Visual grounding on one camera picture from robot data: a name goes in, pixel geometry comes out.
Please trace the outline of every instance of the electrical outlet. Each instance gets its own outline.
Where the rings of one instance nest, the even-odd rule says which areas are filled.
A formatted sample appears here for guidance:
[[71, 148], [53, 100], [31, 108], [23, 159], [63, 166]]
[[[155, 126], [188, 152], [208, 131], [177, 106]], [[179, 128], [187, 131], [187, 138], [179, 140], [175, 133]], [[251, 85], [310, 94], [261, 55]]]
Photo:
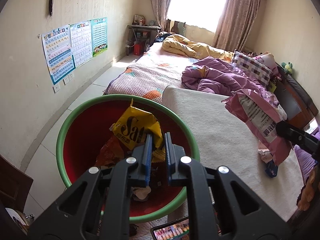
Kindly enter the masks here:
[[54, 90], [55, 93], [60, 90], [60, 85], [59, 85], [59, 83], [57, 83], [57, 84], [55, 84], [55, 85], [53, 86], [53, 90]]
[[75, 74], [74, 73], [70, 73], [68, 76], [69, 76], [69, 79], [71, 80], [71, 79], [73, 79], [75, 77]]
[[63, 82], [64, 82], [65, 85], [68, 84], [69, 81], [70, 81], [69, 76], [65, 76], [65, 77], [63, 78]]

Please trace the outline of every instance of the pink wrapper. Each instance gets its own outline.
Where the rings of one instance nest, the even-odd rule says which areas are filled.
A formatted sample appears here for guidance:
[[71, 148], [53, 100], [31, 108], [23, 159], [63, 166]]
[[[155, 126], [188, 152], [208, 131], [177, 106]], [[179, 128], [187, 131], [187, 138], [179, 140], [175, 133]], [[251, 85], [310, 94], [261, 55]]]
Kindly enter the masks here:
[[270, 150], [275, 165], [281, 164], [289, 155], [292, 145], [278, 136], [276, 124], [282, 121], [267, 101], [250, 89], [241, 89], [223, 100], [226, 109], [248, 126], [250, 131]]

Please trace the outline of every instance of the green stuffed toy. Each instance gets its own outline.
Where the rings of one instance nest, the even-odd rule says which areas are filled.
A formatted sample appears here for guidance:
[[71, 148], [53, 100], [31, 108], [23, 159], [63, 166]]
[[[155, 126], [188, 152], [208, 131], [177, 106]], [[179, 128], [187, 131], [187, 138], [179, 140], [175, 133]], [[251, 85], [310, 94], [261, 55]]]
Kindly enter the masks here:
[[292, 63], [289, 62], [288, 64], [286, 64], [286, 63], [282, 62], [281, 66], [284, 69], [284, 72], [292, 75], [292, 73], [293, 73]]

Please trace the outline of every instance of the yellow blanket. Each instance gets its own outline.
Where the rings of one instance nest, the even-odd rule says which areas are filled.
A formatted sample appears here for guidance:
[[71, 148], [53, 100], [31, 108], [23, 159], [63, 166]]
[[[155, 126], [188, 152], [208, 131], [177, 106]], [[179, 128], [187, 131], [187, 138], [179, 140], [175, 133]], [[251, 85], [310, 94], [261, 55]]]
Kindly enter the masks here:
[[211, 56], [229, 63], [234, 55], [233, 52], [225, 51], [223, 49], [216, 49], [205, 43], [190, 41], [186, 37], [183, 37], [179, 34], [174, 34], [167, 37], [162, 44], [162, 48], [167, 52], [178, 54], [184, 57], [204, 59], [208, 56]]

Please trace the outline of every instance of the window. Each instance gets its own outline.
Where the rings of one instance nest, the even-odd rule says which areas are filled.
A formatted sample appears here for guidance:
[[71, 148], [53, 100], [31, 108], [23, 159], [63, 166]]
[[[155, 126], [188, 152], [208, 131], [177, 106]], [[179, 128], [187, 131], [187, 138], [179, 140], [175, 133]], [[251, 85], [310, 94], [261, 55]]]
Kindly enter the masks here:
[[167, 18], [215, 32], [226, 0], [171, 0]]

